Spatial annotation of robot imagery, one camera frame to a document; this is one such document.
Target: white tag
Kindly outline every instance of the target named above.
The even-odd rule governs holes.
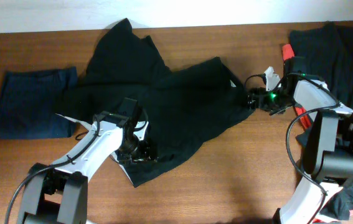
[[[230,86],[231,86],[231,87],[236,87],[236,85],[234,84],[233,81],[230,81]]]

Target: brown wooden surface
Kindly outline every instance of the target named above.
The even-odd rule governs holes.
[[[353,26],[353,22],[343,22]],[[241,80],[269,65],[283,73],[281,44],[292,29],[322,23],[138,29],[151,35],[173,70],[220,56]],[[83,73],[104,30],[0,34],[0,86],[5,70],[31,71],[77,66]],[[259,85],[252,80],[251,86]],[[269,117],[256,111],[246,121],[206,142],[183,165],[134,189],[122,170],[107,160],[89,183],[88,218],[97,223],[252,223],[270,218],[296,186],[285,149],[289,110]],[[293,135],[302,129],[297,126]],[[35,162],[50,164],[76,141],[0,141],[0,223],[11,195]],[[291,142],[295,158],[301,148]],[[13,208],[16,220],[21,197]]]

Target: black clothing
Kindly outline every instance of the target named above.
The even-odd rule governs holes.
[[[320,211],[320,214],[337,220],[349,220],[350,210],[353,210],[353,184],[335,194]]]
[[[323,77],[331,93],[353,109],[353,27],[329,23],[292,31],[289,41],[295,56],[306,58],[307,73]]]
[[[252,113],[243,85],[218,57],[171,72],[150,36],[135,36],[127,19],[99,41],[86,77],[63,94],[57,112],[91,123],[94,114],[115,111],[125,97],[147,111],[147,138],[159,153],[156,164],[125,166],[135,187],[182,164],[203,142]]]

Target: dark blue cloth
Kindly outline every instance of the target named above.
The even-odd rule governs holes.
[[[53,103],[77,80],[75,67],[6,72],[0,96],[0,139],[70,137],[75,124],[56,115]]]

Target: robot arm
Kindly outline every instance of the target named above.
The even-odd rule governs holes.
[[[145,114],[137,101],[126,98],[117,114],[102,112],[92,125],[77,121],[88,128],[87,135],[52,166],[67,164],[36,175],[26,184],[17,223],[89,223],[88,182],[110,154],[120,166],[156,162],[156,152],[144,138],[147,116],[138,122],[141,113]],[[29,173],[47,167],[36,164]],[[45,195],[54,193],[62,194],[60,204],[45,200]]]
[[[283,79],[265,72],[266,89],[252,89],[249,96],[251,107],[270,114],[283,113],[294,105],[314,111],[308,114],[314,123],[301,156],[300,169],[307,178],[302,178],[290,201],[277,209],[273,217],[277,224],[311,223],[316,214],[323,221],[335,221],[318,211],[353,181],[353,110],[338,102],[324,81],[302,71],[306,71],[304,58],[289,59]]]

